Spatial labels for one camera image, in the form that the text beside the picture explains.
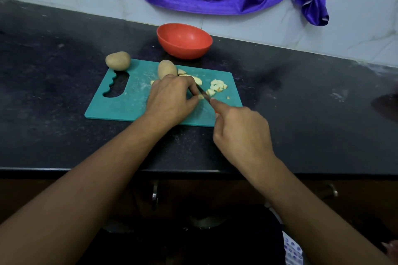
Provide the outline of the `person's right hand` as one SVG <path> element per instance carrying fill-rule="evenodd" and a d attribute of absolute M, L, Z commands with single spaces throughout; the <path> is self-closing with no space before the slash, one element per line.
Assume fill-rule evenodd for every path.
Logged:
<path fill-rule="evenodd" d="M 283 164 L 273 151 L 269 124 L 248 107 L 234 107 L 211 99 L 224 120 L 223 139 L 214 142 L 223 156 L 248 180 L 265 178 Z"/>

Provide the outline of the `person's left hand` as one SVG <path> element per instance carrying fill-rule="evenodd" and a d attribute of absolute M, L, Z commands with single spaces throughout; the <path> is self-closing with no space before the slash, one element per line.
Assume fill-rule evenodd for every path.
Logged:
<path fill-rule="evenodd" d="M 148 122 L 155 123 L 159 130 L 170 130 L 184 121 L 192 112 L 182 111 L 183 97 L 187 99 L 198 95 L 192 77 L 175 77 L 167 75 L 162 80 L 156 80 L 148 97 L 143 117 Z"/>

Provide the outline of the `knife with orange handle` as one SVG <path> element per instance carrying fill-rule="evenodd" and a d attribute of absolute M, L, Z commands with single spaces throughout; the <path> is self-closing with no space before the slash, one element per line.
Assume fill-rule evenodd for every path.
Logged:
<path fill-rule="evenodd" d="M 211 104 L 211 96 L 206 91 L 204 91 L 199 85 L 197 85 L 197 84 L 195 84 L 195 85 L 196 85 L 198 93 L 202 94 L 204 96 L 204 100 L 206 100 L 209 103 L 209 105 L 212 107 L 212 109 L 215 112 L 215 118 L 217 118 L 219 116 L 219 113 L 214 109 L 214 107 Z"/>

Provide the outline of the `person's right forearm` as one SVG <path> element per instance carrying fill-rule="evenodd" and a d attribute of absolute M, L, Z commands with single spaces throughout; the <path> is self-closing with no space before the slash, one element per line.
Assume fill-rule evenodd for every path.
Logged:
<path fill-rule="evenodd" d="M 279 159 L 256 159 L 241 172 L 270 202 L 312 265 L 394 265 Z"/>

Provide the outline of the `person's left forearm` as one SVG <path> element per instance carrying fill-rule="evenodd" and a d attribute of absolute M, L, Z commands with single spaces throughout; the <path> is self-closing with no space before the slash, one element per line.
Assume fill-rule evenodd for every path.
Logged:
<path fill-rule="evenodd" d="M 0 225 L 0 265 L 73 265 L 178 118 L 146 113 Z"/>

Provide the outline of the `pale potato slice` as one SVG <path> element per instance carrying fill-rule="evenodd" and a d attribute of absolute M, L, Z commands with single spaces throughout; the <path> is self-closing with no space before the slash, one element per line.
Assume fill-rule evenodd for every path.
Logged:
<path fill-rule="evenodd" d="M 187 77 L 187 76 L 192 77 L 197 85 L 201 86 L 203 84 L 202 80 L 198 77 L 188 75 L 188 74 L 179 75 L 179 77 Z"/>

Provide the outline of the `pile of chopped potato pieces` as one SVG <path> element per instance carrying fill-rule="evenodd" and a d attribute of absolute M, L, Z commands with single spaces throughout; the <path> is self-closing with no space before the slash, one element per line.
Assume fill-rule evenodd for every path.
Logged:
<path fill-rule="evenodd" d="M 210 82 L 210 87 L 207 90 L 205 90 L 205 93 L 209 97 L 213 97 L 214 95 L 221 93 L 227 89 L 228 85 L 224 81 L 214 79 Z"/>

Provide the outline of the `half-cut brown potato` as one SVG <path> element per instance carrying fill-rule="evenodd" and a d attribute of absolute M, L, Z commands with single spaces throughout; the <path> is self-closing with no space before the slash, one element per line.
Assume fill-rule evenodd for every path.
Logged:
<path fill-rule="evenodd" d="M 158 65 L 158 79 L 162 80 L 167 75 L 178 76 L 178 69 L 170 60 L 162 60 Z"/>

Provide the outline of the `teal plastic cutting board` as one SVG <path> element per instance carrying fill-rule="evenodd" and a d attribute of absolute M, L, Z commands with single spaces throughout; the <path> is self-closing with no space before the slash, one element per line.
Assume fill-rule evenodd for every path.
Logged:
<path fill-rule="evenodd" d="M 136 120 L 145 111 L 147 97 L 151 89 L 150 81 L 158 77 L 158 64 L 158 62 L 132 59 L 131 66 L 127 70 L 129 78 L 124 92 L 112 98 L 104 96 L 110 91 L 110 86 L 116 78 L 116 73 L 108 69 L 84 116 L 87 119 L 127 122 Z M 222 92 L 216 92 L 214 98 L 230 106 L 242 106 L 232 73 L 181 65 L 177 65 L 177 67 L 189 75 L 201 79 L 202 85 L 200 86 L 204 90 L 209 89 L 211 81 L 215 79 L 223 81 L 227 88 Z"/>

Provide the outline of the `red plastic bowl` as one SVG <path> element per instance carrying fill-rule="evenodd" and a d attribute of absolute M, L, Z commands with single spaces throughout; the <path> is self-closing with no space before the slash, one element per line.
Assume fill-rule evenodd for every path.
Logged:
<path fill-rule="evenodd" d="M 182 60 L 194 60 L 204 56 L 213 43 L 213 38 L 207 32 L 181 23 L 159 26 L 157 38 L 165 52 Z"/>

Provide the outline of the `whole brown potato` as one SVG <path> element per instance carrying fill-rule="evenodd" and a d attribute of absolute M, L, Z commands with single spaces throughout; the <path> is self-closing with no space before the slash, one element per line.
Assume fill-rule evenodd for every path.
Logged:
<path fill-rule="evenodd" d="M 116 52 L 106 56 L 105 62 L 114 71 L 126 71 L 131 65 L 131 56 L 127 52 Z"/>

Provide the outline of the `person's black garment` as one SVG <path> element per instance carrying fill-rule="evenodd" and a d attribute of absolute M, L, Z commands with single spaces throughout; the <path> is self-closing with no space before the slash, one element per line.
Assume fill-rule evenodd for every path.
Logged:
<path fill-rule="evenodd" d="M 76 265 L 286 265 L 282 227 L 263 205 L 242 206 L 218 226 L 142 221 L 101 229 Z"/>

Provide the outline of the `white dotted cloth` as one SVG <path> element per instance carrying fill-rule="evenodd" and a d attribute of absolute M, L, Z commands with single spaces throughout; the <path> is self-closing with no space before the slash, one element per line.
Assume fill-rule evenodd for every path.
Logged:
<path fill-rule="evenodd" d="M 305 265 L 305 257 L 301 246 L 285 232 L 285 225 L 277 212 L 273 209 L 273 207 L 271 207 L 271 204 L 269 202 L 266 202 L 265 207 L 274 214 L 282 227 L 282 236 L 284 241 L 283 246 L 285 249 L 285 264 Z"/>

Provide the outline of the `brown wooden cabinet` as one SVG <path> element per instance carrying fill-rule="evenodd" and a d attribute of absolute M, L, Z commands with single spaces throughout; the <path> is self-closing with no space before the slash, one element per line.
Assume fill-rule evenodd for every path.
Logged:
<path fill-rule="evenodd" d="M 54 180 L 0 179 L 0 223 L 29 202 Z M 379 219 L 398 238 L 398 181 L 303 180 L 303 183 L 355 228 Z M 326 198 L 327 185 L 334 184 L 339 196 Z M 129 183 L 114 205 L 110 220 L 131 226 L 142 220 L 187 220 L 189 217 L 224 218 L 242 206 L 267 200 L 243 180 L 160 180 L 158 205 L 152 210 L 153 180 Z"/>

